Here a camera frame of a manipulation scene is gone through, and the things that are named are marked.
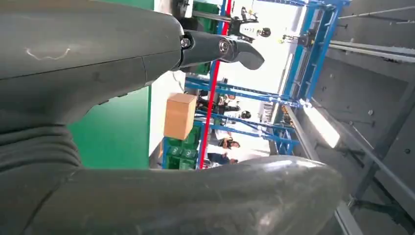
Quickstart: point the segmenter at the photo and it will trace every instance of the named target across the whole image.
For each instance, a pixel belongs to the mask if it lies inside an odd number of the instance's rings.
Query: cardboard box
[[[173,94],[167,100],[164,136],[185,140],[193,127],[195,95]]]

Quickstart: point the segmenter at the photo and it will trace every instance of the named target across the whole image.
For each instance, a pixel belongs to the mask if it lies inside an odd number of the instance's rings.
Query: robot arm
[[[168,70],[264,62],[250,45],[184,32],[170,15],[98,1],[2,1],[0,29],[0,133],[72,123]]]
[[[88,0],[4,0],[0,29],[0,234],[311,235],[334,211],[341,177],[300,158],[202,172],[82,167],[67,124],[168,70],[215,59],[257,69],[249,44]]]

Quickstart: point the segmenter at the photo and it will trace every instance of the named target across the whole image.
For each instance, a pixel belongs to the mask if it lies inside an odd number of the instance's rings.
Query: metal bolt
[[[227,53],[229,50],[230,44],[226,39],[219,41],[219,51],[223,54]]]
[[[190,46],[190,44],[191,44],[191,41],[188,38],[183,38],[180,41],[180,44],[182,45],[182,48],[188,48]]]

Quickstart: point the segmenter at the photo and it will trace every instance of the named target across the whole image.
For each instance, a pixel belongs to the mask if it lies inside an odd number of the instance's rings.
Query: red pole
[[[232,6],[232,0],[229,0],[227,8],[226,8],[226,15],[231,14],[231,6]],[[222,29],[222,35],[227,35],[228,29],[229,29],[229,23],[224,23],[223,29]],[[203,132],[203,143],[202,143],[202,148],[200,149],[202,151],[202,154],[201,154],[201,157],[200,157],[199,169],[203,169],[203,162],[205,161],[206,146],[208,144],[210,117],[212,115],[213,99],[214,99],[215,91],[216,91],[216,83],[218,81],[219,65],[220,65],[220,61],[215,61],[215,71],[214,71],[213,77],[212,77],[212,84],[211,84],[211,87],[210,87],[209,104],[207,106],[205,131]]]

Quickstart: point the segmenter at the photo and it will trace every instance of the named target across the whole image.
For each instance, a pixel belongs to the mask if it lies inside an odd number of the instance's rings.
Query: green wall
[[[154,9],[153,0],[105,0]],[[93,107],[71,125],[88,168],[148,168],[151,87]]]

